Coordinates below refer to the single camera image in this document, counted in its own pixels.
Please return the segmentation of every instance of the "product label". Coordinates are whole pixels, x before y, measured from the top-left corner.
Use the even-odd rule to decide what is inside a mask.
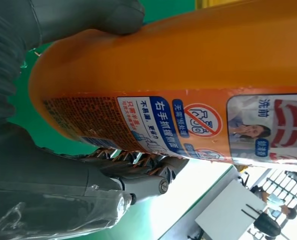
[[[101,147],[249,166],[297,166],[297,87],[79,93],[45,108]]]
[[[235,162],[297,163],[297,94],[235,96],[227,110]]]
[[[187,156],[178,136],[171,106],[165,99],[151,96],[118,97],[117,100],[132,134],[144,149],[151,153]],[[174,107],[183,113],[181,100],[175,101]],[[179,135],[187,138],[188,131],[183,116],[175,118],[175,124]]]

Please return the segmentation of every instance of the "black sleeve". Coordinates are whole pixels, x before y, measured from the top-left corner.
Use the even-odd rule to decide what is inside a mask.
[[[36,146],[26,130],[8,122],[15,113],[8,97],[15,93],[12,81],[19,76],[27,50],[89,28],[131,34],[143,18],[137,0],[0,0],[0,189],[79,196],[95,182],[118,189],[88,163]]]

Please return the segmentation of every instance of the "orange bottle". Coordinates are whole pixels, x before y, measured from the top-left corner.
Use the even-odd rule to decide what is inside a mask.
[[[206,8],[56,42],[31,74],[48,123],[97,146],[297,165],[297,0]]]

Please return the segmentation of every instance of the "person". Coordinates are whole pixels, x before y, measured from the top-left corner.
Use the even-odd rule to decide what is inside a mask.
[[[267,209],[265,211],[267,214],[271,215],[271,212],[275,210],[286,215],[286,218],[289,220],[293,220],[297,216],[296,209],[288,207],[285,205],[284,200],[279,199],[273,193],[269,194],[262,187],[255,186],[251,192],[267,204]]]
[[[264,125],[245,125],[241,124],[239,127],[228,127],[228,132],[238,138],[245,139],[260,139],[267,138],[271,134],[269,127]]]
[[[245,125],[239,115],[228,121],[227,126],[230,142],[239,142],[240,139],[267,138],[271,135],[269,127],[261,124]]]

